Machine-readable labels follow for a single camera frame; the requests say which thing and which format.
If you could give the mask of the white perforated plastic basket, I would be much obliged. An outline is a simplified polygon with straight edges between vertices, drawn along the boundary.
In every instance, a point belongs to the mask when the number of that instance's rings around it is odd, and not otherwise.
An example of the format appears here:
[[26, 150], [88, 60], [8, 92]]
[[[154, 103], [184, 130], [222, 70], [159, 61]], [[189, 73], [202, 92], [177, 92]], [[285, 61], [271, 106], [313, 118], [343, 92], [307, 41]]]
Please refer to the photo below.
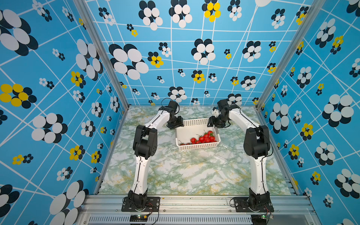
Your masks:
[[[217, 147], [221, 142], [221, 138], [216, 127], [207, 127], [209, 118], [184, 120], [184, 127], [175, 129], [175, 143], [179, 150]], [[200, 143], [199, 137], [208, 134], [208, 131], [213, 132], [215, 142]], [[195, 138], [196, 143], [191, 143], [190, 139]]]

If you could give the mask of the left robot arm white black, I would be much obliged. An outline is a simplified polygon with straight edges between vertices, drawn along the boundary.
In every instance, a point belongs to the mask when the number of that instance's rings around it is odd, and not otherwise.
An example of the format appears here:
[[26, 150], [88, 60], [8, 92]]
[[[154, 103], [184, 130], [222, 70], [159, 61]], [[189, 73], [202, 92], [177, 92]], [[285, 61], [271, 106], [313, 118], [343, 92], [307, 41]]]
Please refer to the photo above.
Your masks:
[[178, 106], [162, 106], [153, 119], [136, 127], [133, 150], [136, 156], [136, 171], [133, 185], [128, 192], [128, 200], [137, 209], [147, 204], [148, 173], [152, 157], [158, 148], [158, 129], [167, 125], [169, 129], [183, 126], [183, 119], [177, 116]]

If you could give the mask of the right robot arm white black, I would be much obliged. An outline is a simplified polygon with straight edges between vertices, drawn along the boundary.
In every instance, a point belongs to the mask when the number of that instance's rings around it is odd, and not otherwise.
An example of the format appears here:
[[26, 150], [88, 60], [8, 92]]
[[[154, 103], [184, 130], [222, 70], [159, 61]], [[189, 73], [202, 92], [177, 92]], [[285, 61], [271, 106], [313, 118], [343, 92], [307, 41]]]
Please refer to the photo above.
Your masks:
[[208, 127], [225, 128], [233, 122], [245, 132], [243, 149], [249, 156], [251, 184], [249, 187], [248, 206], [254, 212], [266, 209], [274, 212], [270, 192], [266, 182], [266, 160], [271, 148], [269, 129], [251, 120], [236, 104], [220, 100], [213, 108], [213, 115], [208, 120]]

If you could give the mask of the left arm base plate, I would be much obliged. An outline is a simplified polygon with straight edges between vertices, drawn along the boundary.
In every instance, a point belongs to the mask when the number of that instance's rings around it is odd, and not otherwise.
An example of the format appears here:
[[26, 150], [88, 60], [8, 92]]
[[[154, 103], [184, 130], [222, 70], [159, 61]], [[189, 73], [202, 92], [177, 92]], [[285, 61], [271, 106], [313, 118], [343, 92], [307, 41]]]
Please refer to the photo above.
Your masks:
[[160, 207], [160, 197], [147, 197], [146, 199], [134, 200], [128, 196], [123, 198], [122, 212], [158, 212]]

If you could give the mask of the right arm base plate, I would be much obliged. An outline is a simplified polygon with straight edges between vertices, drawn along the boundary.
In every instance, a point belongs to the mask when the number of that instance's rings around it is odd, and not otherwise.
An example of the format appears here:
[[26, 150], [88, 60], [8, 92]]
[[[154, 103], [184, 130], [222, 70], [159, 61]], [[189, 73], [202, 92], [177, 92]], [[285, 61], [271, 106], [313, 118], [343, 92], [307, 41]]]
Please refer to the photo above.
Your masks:
[[248, 213], [273, 213], [274, 208], [269, 197], [264, 198], [249, 198], [249, 197], [235, 197], [230, 201], [231, 206], [235, 208], [236, 212]]

